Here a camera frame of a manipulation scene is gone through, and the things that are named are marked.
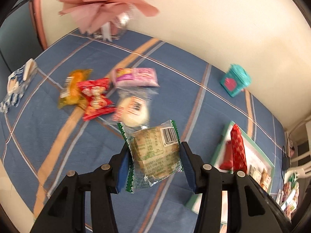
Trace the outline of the red patterned snack bar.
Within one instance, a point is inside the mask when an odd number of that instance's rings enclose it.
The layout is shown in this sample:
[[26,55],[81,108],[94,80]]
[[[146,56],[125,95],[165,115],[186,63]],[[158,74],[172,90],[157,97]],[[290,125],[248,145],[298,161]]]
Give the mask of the red patterned snack bar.
[[244,141],[241,130],[237,124],[234,124],[230,132],[232,142],[232,159],[233,171],[242,171],[245,174],[248,172]]

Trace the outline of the clear green-edged biscuit packet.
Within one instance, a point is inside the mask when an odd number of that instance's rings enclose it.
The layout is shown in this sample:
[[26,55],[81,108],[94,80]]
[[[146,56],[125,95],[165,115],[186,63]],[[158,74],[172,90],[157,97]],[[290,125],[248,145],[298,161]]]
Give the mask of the clear green-edged biscuit packet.
[[130,150],[130,166],[125,190],[135,193],[183,171],[180,137],[174,120],[155,127],[134,129],[124,123],[118,128]]

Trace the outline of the red festive snack packet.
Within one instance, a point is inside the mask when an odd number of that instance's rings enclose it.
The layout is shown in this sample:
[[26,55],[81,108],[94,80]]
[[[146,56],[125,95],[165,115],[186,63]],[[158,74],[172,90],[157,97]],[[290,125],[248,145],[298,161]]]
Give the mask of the red festive snack packet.
[[79,90],[87,100],[83,116],[84,121],[115,112],[114,102],[106,97],[110,84],[111,81],[107,77],[77,83]]

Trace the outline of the red white-striped packet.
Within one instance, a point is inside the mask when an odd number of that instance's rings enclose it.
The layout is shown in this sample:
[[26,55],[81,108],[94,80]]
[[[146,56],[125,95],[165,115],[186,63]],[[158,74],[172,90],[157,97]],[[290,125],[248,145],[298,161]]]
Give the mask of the red white-striped packet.
[[223,162],[219,166],[222,170],[232,170],[233,169],[233,155],[232,155],[232,141],[228,140],[226,142],[225,155]]

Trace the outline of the orange cake snack packet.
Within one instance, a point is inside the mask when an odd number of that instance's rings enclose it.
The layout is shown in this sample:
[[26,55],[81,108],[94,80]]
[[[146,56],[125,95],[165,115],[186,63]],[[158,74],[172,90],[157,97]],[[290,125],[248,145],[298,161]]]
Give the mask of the orange cake snack packet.
[[272,178],[266,169],[260,171],[251,165],[249,175],[255,180],[256,183],[260,185],[261,188],[263,188],[264,191],[268,192]]

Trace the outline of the orange yellow snack packet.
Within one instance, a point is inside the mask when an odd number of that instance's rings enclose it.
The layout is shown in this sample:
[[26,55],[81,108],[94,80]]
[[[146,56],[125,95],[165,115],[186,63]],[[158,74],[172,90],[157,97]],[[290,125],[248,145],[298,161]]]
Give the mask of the orange yellow snack packet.
[[92,72],[92,69],[86,69],[74,70],[69,73],[65,80],[64,87],[59,94],[58,108],[80,103],[82,96],[81,91],[78,88],[78,83],[86,81]]

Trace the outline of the clear-wrapped white bun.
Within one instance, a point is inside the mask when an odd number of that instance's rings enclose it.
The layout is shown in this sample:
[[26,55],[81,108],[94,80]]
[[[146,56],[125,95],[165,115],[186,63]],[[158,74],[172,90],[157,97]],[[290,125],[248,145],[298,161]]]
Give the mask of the clear-wrapped white bun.
[[145,128],[149,125],[152,97],[156,88],[119,87],[116,110],[107,120],[110,124],[123,123],[129,128]]

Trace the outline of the blue plaid tablecloth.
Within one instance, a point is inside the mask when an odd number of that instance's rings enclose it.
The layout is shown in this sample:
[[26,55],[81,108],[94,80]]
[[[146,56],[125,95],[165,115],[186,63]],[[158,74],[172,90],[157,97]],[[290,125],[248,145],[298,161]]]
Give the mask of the blue plaid tablecloth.
[[220,84],[224,72],[191,53],[133,31],[108,43],[75,30],[35,61],[38,71],[18,105],[1,113],[1,162],[23,201],[13,210],[14,224],[32,228],[68,171],[94,171],[123,146],[117,113],[86,122],[83,105],[59,106],[74,70],[90,70],[90,79],[96,80],[118,66],[153,68],[158,86],[111,86],[107,97],[116,105],[130,96],[146,101],[147,125],[175,121],[180,139],[207,163],[213,161],[224,129],[230,122],[238,124],[274,167],[271,195],[282,187],[282,124],[250,92],[230,97]]

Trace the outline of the teal toy box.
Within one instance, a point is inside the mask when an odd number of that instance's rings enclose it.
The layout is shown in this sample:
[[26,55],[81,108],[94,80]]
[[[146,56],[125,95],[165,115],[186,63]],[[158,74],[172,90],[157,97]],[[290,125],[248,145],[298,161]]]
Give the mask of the teal toy box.
[[221,86],[231,97],[235,97],[252,82],[250,75],[238,64],[231,64],[220,80]]

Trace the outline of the blue white crumpled wrapper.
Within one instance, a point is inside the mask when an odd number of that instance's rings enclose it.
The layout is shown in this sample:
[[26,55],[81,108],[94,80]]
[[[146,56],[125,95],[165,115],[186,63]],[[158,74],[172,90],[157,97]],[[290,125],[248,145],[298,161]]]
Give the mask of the blue white crumpled wrapper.
[[8,77],[7,95],[1,102],[1,113],[7,113],[11,107],[17,107],[29,84],[38,71],[34,59],[29,59],[22,67],[12,72]]

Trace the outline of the pink snack packet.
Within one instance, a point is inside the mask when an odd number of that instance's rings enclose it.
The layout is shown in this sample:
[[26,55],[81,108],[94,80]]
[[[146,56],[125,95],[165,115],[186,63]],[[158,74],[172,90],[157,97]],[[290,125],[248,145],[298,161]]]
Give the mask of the pink snack packet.
[[118,68],[112,72],[115,87],[159,87],[154,68]]

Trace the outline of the clear glass vase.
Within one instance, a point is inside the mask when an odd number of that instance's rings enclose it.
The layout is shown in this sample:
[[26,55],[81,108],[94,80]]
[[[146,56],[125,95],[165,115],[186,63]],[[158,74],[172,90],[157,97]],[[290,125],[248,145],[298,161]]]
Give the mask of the clear glass vase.
[[127,31],[131,20],[131,11],[128,10],[116,16],[112,21],[105,23],[97,32],[93,33],[93,38],[112,42],[118,40]]

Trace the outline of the pink flower bouquet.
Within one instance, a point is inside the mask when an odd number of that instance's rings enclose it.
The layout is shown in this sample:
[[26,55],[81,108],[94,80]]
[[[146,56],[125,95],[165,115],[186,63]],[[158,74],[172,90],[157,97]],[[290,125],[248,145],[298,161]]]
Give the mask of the pink flower bouquet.
[[60,15],[70,14],[80,32],[92,34],[119,15],[138,9],[144,16],[156,16],[159,10],[145,0],[58,0],[63,4]]

